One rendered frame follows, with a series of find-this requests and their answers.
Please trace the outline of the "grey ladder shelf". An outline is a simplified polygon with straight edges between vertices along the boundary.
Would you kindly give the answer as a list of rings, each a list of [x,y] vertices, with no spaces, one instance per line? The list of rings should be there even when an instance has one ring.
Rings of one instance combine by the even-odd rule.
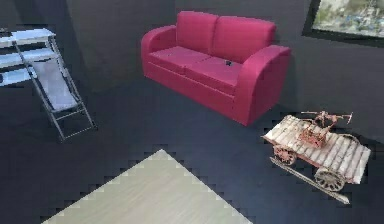
[[[97,129],[58,49],[56,34],[46,28],[9,31],[0,28],[0,87],[31,80],[46,113],[57,128],[61,142],[90,129]],[[75,114],[85,115],[90,125],[65,135],[58,121]]]

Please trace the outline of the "black framed window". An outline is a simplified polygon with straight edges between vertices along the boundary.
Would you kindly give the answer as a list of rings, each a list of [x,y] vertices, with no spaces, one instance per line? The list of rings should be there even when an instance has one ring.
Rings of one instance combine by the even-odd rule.
[[[311,0],[302,35],[384,48],[384,0]]]

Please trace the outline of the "wooden rail handcar table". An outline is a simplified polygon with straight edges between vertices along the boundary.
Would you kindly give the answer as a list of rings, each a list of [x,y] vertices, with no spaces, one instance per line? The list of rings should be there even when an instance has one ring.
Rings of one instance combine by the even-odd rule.
[[[331,129],[340,119],[352,120],[353,113],[329,114],[326,111],[305,111],[314,118],[285,116],[262,136],[273,146],[270,160],[280,168],[323,191],[336,200],[349,204],[349,198],[340,194],[346,184],[360,184],[371,150],[348,133],[333,133]],[[292,168],[302,159],[317,170],[310,179]]]

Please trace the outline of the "pink two-seat sofa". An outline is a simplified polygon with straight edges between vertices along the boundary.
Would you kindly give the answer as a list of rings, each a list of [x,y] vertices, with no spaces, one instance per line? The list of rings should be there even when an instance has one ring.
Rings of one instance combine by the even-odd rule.
[[[278,103],[288,70],[291,49],[273,43],[275,32],[270,21],[181,11],[143,36],[143,73],[249,126]]]

